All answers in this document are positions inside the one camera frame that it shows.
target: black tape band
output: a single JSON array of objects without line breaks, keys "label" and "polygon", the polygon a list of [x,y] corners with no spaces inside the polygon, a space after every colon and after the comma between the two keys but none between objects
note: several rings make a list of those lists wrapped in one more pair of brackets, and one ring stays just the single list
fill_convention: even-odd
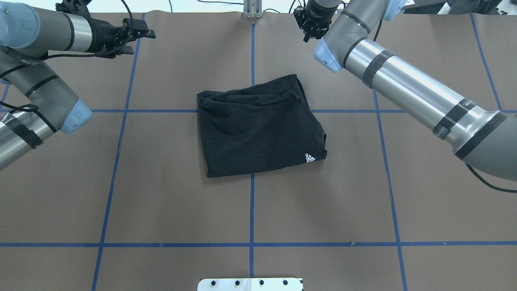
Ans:
[{"label": "black tape band", "polygon": [[70,17],[68,15],[66,15],[66,13],[63,13],[63,15],[66,17],[66,19],[68,20],[68,23],[70,24],[70,29],[71,29],[71,35],[70,35],[70,44],[68,45],[68,47],[65,49],[65,51],[69,50],[72,48],[73,46],[73,41],[75,40],[75,29],[73,28],[73,23],[72,23],[72,20],[70,19]]},{"label": "black tape band", "polygon": [[352,18],[355,22],[357,22],[359,25],[361,25],[362,28],[364,28],[366,30],[366,32],[368,34],[370,34],[370,32],[372,32],[372,29],[368,27],[368,25],[366,25],[366,23],[364,23],[362,20],[360,20],[359,18],[357,18],[355,15],[353,15],[352,13],[346,11],[346,10],[343,10],[343,12],[341,12],[341,14],[344,14],[350,18]]},{"label": "black tape band", "polygon": [[351,47],[350,49],[346,52],[346,56],[345,56],[345,60],[343,61],[343,68],[346,69],[346,60],[348,60],[348,57],[350,56],[350,54],[352,53],[352,51],[354,50],[354,48],[363,40],[367,39],[367,37],[363,37],[363,38],[359,38]]},{"label": "black tape band", "polygon": [[499,112],[490,121],[488,121],[468,142],[456,152],[456,156],[460,159],[466,157],[473,149],[475,149],[490,133],[494,131],[503,121],[506,115]]},{"label": "black tape band", "polygon": [[384,63],[392,56],[396,54],[390,50],[384,50],[380,54],[378,54],[375,58],[373,58],[372,62],[368,65],[364,74],[362,75],[362,82],[368,86],[372,87],[372,80],[377,71],[384,65]]},{"label": "black tape band", "polygon": [[26,67],[26,65],[19,65],[19,66],[14,67],[14,68],[12,68],[12,69],[10,69],[10,70],[7,70],[7,71],[5,71],[5,72],[3,72],[3,73],[1,73],[1,74],[0,74],[0,78],[2,78],[2,79],[3,79],[3,78],[4,78],[5,76],[7,76],[8,74],[10,74],[10,73],[12,73],[12,72],[14,72],[14,71],[17,71],[17,70],[19,70],[19,69],[25,68],[25,67]]},{"label": "black tape band", "polygon": [[55,79],[59,79],[59,76],[58,75],[53,75],[53,76],[50,76],[50,77],[44,79],[43,81],[37,83],[32,88],[30,88],[27,91],[27,93],[25,93],[25,96],[29,97],[32,93],[34,93],[36,90],[38,90],[41,86],[43,86],[43,85],[47,84],[48,82],[50,82],[52,80],[55,80]]},{"label": "black tape band", "polygon": [[442,118],[442,120],[434,127],[433,133],[440,139],[445,139],[452,128],[463,118],[467,113],[476,107],[477,104],[472,100],[463,99],[456,104],[452,109]]},{"label": "black tape band", "polygon": [[4,118],[2,118],[2,123],[23,139],[31,148],[35,149],[43,144],[41,138],[39,138],[33,130],[28,129],[27,126],[18,118],[14,117],[14,115],[10,113],[6,114]]},{"label": "black tape band", "polygon": [[43,121],[45,122],[45,124],[50,128],[50,130],[52,130],[53,133],[56,133],[57,130],[56,128],[54,127],[54,125],[52,125],[52,123],[50,123],[50,121],[43,116],[43,114],[41,114],[41,112],[39,112],[38,110],[34,111],[34,113]]}]

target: silver arm segment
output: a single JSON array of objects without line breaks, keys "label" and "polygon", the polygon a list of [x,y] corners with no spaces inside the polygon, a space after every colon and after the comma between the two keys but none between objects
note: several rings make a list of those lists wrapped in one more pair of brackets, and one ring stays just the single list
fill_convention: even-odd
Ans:
[{"label": "silver arm segment", "polygon": [[486,111],[368,39],[390,0],[352,0],[314,56],[345,68],[448,141],[457,157],[485,173],[517,181],[517,118]]},{"label": "silver arm segment", "polygon": [[124,19],[121,27],[93,19],[86,8],[90,2],[63,0],[56,4],[58,11],[49,11],[0,1],[0,78],[37,106],[37,111],[15,110],[0,119],[0,170],[53,133],[60,130],[71,134],[93,116],[42,61],[49,50],[89,52],[95,54],[88,56],[113,59],[133,53],[126,47],[128,42],[156,37],[144,20],[133,19],[129,8],[130,18]]}]

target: light blue joint cap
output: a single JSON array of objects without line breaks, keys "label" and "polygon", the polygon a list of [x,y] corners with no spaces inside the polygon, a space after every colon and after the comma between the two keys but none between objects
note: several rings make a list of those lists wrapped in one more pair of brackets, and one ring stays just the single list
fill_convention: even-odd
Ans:
[{"label": "light blue joint cap", "polygon": [[31,6],[0,1],[0,45],[23,49],[38,38],[41,21]]},{"label": "light blue joint cap", "polygon": [[314,50],[313,55],[316,60],[318,60],[333,72],[339,72],[343,68],[341,67],[341,64],[338,62],[338,60],[336,60],[336,57],[334,57],[334,54],[332,54],[328,48],[327,43],[325,42],[325,38],[320,40],[316,49]]},{"label": "light blue joint cap", "polygon": [[388,8],[384,13],[383,19],[387,21],[392,21],[397,14],[399,14],[400,10],[407,3],[407,0],[391,0],[388,4]]},{"label": "light blue joint cap", "polygon": [[79,98],[61,127],[61,131],[69,135],[88,122],[93,115],[88,106]]}]

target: blue tape line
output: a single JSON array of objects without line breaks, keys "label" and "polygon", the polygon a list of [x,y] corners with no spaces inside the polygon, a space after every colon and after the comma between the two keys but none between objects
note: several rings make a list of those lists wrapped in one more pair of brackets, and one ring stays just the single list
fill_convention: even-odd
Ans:
[{"label": "blue tape line", "polygon": [[499,96],[497,96],[497,91],[495,90],[494,80],[492,79],[492,75],[490,74],[490,70],[488,69],[488,64],[486,63],[483,49],[481,47],[481,42],[479,41],[478,29],[476,28],[474,14],[472,12],[470,13],[470,21],[472,22],[472,27],[474,28],[474,35],[476,36],[476,42],[478,43],[479,53],[481,54],[481,59],[483,60],[483,65],[485,66],[486,74],[488,75],[488,80],[490,82],[490,86],[492,87],[492,92],[494,93],[495,102],[497,103],[498,109],[502,110],[501,102],[499,101]]},{"label": "blue tape line", "polygon": [[251,174],[250,183],[250,278],[254,277],[254,242],[255,242],[255,174]]},{"label": "blue tape line", "polygon": [[[142,20],[145,19],[145,13],[142,14]],[[95,291],[95,289],[97,288],[97,279],[99,278],[99,269],[100,269],[100,263],[101,263],[101,260],[102,260],[102,249],[103,249],[103,245],[104,245],[104,240],[106,238],[106,229],[108,227],[108,218],[110,217],[110,208],[111,208],[111,201],[112,201],[112,198],[113,198],[113,189],[114,189],[114,185],[115,185],[115,177],[117,175],[117,170],[118,170],[118,161],[120,159],[120,147],[122,145],[122,138],[124,136],[124,130],[125,130],[125,127],[126,127],[126,119],[127,119],[127,114],[128,114],[128,108],[129,108],[129,102],[130,102],[130,99],[131,99],[131,92],[133,90],[133,80],[134,80],[134,73],[136,71],[136,63],[138,61],[138,52],[140,50],[140,41],[142,39],[139,38],[136,42],[136,50],[135,50],[135,54],[134,54],[134,59],[133,59],[133,68],[131,70],[131,78],[130,78],[130,81],[129,81],[129,88],[128,88],[128,94],[127,94],[127,97],[126,97],[126,105],[124,107],[124,110],[126,111],[124,113],[124,117],[122,118],[122,126],[120,128],[120,135],[118,137],[118,145],[117,145],[117,152],[116,152],[116,155],[115,155],[115,164],[113,165],[113,174],[111,176],[111,184],[110,184],[110,192],[108,194],[108,202],[106,204],[106,212],[104,214],[104,222],[102,224],[102,233],[101,233],[101,237],[100,237],[100,245],[99,245],[99,252],[97,254],[97,263],[95,265],[95,273],[94,273],[94,278],[93,278],[93,282],[92,282],[92,291]]]},{"label": "blue tape line", "polygon": [[517,245],[517,241],[416,241],[401,242],[402,246],[448,246],[448,245]]},{"label": "blue tape line", "polygon": [[[197,113],[197,109],[92,109],[95,113]],[[369,109],[316,109],[312,113],[377,113]],[[407,113],[404,110],[379,110],[380,113]]]},{"label": "blue tape line", "polygon": [[396,242],[256,242],[257,248],[337,248],[348,246],[397,246]]},{"label": "blue tape line", "polygon": [[382,127],[382,122],[381,122],[381,113],[380,113],[380,109],[379,109],[379,100],[377,98],[376,90],[373,90],[373,98],[375,100],[375,109],[377,110],[377,122],[379,125],[379,134],[381,135],[381,146],[383,148],[384,167],[386,169],[386,175],[388,176],[389,195],[391,198],[391,215],[393,216],[393,226],[395,228],[395,238],[397,240],[397,251],[399,253],[399,264],[400,264],[400,274],[402,276],[402,287],[404,288],[404,291],[407,291],[406,271],[404,268],[404,258],[402,255],[402,247],[400,244],[399,223],[397,222],[397,211],[395,210],[395,198],[393,197],[393,187],[391,184],[391,175],[389,172],[388,155],[386,153],[386,143],[384,141],[384,132],[383,132],[383,127]]},{"label": "blue tape line", "polygon": [[[104,243],[103,248],[249,248],[249,242]],[[254,248],[343,248],[398,246],[397,242],[254,242]],[[406,246],[517,245],[517,241],[409,241]],[[98,248],[100,243],[3,242],[0,248]]]},{"label": "blue tape line", "polygon": [[251,25],[251,85],[255,86],[255,25]]},{"label": "blue tape line", "polygon": [[0,248],[98,248],[98,243],[66,242],[5,242]]},{"label": "blue tape line", "polygon": [[[251,25],[251,85],[255,86],[255,26]],[[255,240],[255,174],[250,177],[250,278],[255,276],[254,271],[254,240]]]},{"label": "blue tape line", "polygon": [[362,110],[362,109],[342,109],[342,110],[311,110],[312,113],[406,113],[404,110]]},{"label": "blue tape line", "polygon": [[2,102],[5,102],[5,99],[7,98],[7,93],[9,92],[9,86],[10,85],[5,86],[4,94],[2,95]]},{"label": "blue tape line", "polygon": [[105,248],[248,248],[247,242],[225,243],[105,243]]},{"label": "blue tape line", "polygon": [[197,113],[196,109],[92,109],[95,113]]}]

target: adidas logo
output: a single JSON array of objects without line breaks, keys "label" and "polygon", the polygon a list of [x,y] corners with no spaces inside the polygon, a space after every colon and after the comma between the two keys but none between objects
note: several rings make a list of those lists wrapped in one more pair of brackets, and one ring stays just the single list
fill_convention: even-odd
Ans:
[{"label": "adidas logo", "polygon": [[310,162],[313,162],[315,161],[316,159],[311,156],[310,154],[305,154],[305,159],[307,160],[307,163],[310,163]]}]

